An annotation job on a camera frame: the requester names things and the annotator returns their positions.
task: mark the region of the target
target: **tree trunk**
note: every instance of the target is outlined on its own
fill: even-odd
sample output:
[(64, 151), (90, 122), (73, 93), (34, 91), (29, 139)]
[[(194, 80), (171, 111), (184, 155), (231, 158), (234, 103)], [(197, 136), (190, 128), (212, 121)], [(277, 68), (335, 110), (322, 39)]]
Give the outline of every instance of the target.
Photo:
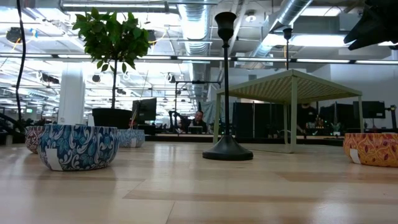
[(116, 101), (116, 74), (118, 73), (118, 60), (114, 61), (113, 71), (113, 87), (112, 87), (112, 109), (114, 109), (114, 103)]

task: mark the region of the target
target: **black pot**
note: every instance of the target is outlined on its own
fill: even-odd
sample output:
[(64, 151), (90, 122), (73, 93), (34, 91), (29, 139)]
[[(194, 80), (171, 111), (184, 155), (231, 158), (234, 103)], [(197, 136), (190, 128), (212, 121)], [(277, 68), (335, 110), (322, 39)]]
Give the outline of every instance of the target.
[(118, 129), (129, 129), (132, 112), (129, 110), (95, 108), (93, 117), (95, 126), (117, 127)]

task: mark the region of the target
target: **table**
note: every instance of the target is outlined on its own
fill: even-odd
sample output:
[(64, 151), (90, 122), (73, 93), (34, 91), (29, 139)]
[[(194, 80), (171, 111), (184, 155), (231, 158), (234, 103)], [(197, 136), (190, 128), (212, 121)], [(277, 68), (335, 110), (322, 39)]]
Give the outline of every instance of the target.
[[(225, 94), (225, 89), (219, 89), (216, 97), (216, 118), (220, 119), (221, 96)], [(298, 103), (311, 103), (322, 100), (335, 100), (340, 98), (358, 97), (359, 101), (359, 122), (361, 132), (363, 133), (363, 115), (362, 115), (362, 92), (352, 88), (333, 83), (322, 78), (315, 77), (297, 70), (288, 70), (285, 72), (270, 75), (264, 78), (258, 78), (238, 85), (229, 87), (229, 96), (245, 98), (251, 100), (266, 101), (270, 103), (279, 103), (284, 105), (284, 129), (285, 144), (287, 141), (287, 109), (288, 105), (297, 105)], [(297, 138), (297, 107), (292, 106), (291, 114), (291, 143), (288, 151), (274, 151), (293, 153)], [(215, 122), (213, 144), (218, 141), (219, 123)]]

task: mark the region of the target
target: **wooden floor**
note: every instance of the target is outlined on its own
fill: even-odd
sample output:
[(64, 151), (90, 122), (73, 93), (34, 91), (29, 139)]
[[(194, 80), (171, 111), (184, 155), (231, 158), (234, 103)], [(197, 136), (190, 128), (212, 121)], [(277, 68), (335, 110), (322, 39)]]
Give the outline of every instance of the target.
[(225, 162), (202, 159), (211, 144), (144, 145), (87, 172), (0, 148), (0, 223), (398, 223), (398, 169), (352, 164), (340, 147)]

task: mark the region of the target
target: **plant pot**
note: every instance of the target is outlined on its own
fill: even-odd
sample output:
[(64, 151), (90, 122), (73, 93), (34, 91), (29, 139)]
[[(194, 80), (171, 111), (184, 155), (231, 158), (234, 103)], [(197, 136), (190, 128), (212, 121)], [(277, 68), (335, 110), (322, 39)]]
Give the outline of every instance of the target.
[(118, 130), (119, 147), (141, 147), (145, 142), (144, 130), (119, 129)]
[(44, 131), (43, 126), (29, 126), (26, 127), (27, 132), (25, 136), (26, 147), (33, 153), (37, 154), (37, 146), (39, 146), (40, 135)]
[(132, 112), (129, 110), (111, 109), (111, 108), (93, 109), (95, 126), (128, 129), (131, 116)]
[(398, 134), (345, 134), (343, 149), (357, 164), (398, 167)]
[(108, 166), (118, 148), (118, 129), (47, 124), (37, 152), (51, 170), (93, 170)]

